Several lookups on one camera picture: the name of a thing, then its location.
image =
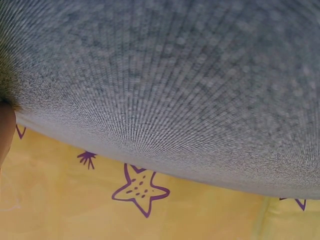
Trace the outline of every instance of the starfish drawing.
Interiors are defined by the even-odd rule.
[[[141,213],[148,218],[152,209],[152,202],[169,196],[169,189],[153,184],[155,171],[137,168],[124,164],[124,176],[127,183],[112,195],[113,200],[133,202]]]
[[[26,127],[24,127],[24,129],[23,129],[23,132],[22,132],[22,133],[21,133],[21,131],[20,131],[20,129],[19,129],[19,127],[18,127],[18,125],[15,125],[15,128],[16,128],[16,131],[17,131],[17,133],[18,133],[18,135],[19,135],[19,138],[20,138],[20,139],[22,139],[22,138],[24,137],[25,133],[26,133],[27,128],[26,128]]]
[[[280,197],[279,200],[285,200],[287,198],[285,197]],[[299,207],[302,209],[302,211],[304,211],[306,209],[306,205],[307,205],[307,200],[304,199],[303,204],[299,199],[295,199],[296,203],[299,205]]]
[[[83,165],[86,165],[87,161],[88,161],[88,170],[90,169],[90,165],[92,167],[92,169],[95,169],[94,163],[92,162],[92,158],[96,158],[97,154],[94,154],[92,152],[89,151],[85,151],[84,153],[81,153],[80,155],[77,156],[77,158],[81,158],[80,163],[83,162]]]

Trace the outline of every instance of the gray fabric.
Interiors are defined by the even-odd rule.
[[[318,0],[2,0],[0,97],[96,154],[320,199],[319,22]]]

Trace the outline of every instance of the printed pattern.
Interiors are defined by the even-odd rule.
[[[19,138],[22,139],[22,138],[24,137],[25,133],[26,133],[27,128],[24,127],[24,129],[23,129],[22,132],[20,131],[18,125],[15,125],[15,128],[16,128],[16,132],[17,132],[18,135],[19,135]]]
[[[94,154],[92,152],[89,151],[85,151],[84,153],[81,153],[80,155],[77,156],[77,158],[81,158],[80,163],[83,163],[83,165],[86,165],[86,163],[88,162],[88,170],[91,168],[94,170],[95,166],[94,163],[92,161],[92,158],[96,158],[97,154]]]
[[[170,194],[169,189],[153,184],[155,175],[155,171],[124,164],[124,176],[127,183],[114,192],[112,199],[133,202],[148,218],[152,210],[152,202],[164,199]]]
[[[280,197],[279,200],[285,200],[287,198]],[[296,203],[299,205],[299,207],[302,209],[302,211],[305,211],[306,205],[307,205],[307,200],[304,199],[303,203],[299,199],[295,199]]]

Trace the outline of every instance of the purple star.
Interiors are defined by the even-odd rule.
[[[281,200],[285,200],[285,199],[287,199],[287,198],[285,198],[285,197],[280,197],[279,198],[280,201]],[[299,207],[302,209],[302,211],[304,211],[306,209],[306,205],[307,205],[307,200],[306,199],[304,199],[303,204],[302,204],[302,202],[300,202],[299,199],[295,199],[295,201],[299,205]]]
[[[18,135],[19,135],[19,138],[20,139],[22,139],[23,137],[24,137],[24,135],[25,135],[25,132],[26,132],[26,127],[24,127],[24,129],[23,129],[23,132],[21,133],[21,131],[20,131],[20,129],[19,129],[19,127],[18,127],[18,125],[15,125],[15,128],[16,128],[16,131],[17,131],[17,133],[18,133]]]
[[[91,158],[96,158],[96,155],[97,154],[94,154],[92,152],[89,152],[89,151],[85,151],[84,153],[81,153],[80,155],[77,156],[77,158],[81,158],[80,160],[80,163],[83,162],[83,165],[86,165],[87,161],[89,160],[88,162],[88,170],[90,169],[90,165],[92,167],[92,169],[95,169],[95,166],[94,166],[94,163],[92,162],[92,159]]]
[[[133,202],[148,218],[152,209],[152,201],[164,199],[170,194],[169,189],[153,184],[155,175],[155,171],[124,164],[124,176],[127,183],[114,192],[112,199]]]

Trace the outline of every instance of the gray knit fabric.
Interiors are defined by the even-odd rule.
[[[0,2],[18,122],[146,169],[320,199],[319,93],[319,0]]]

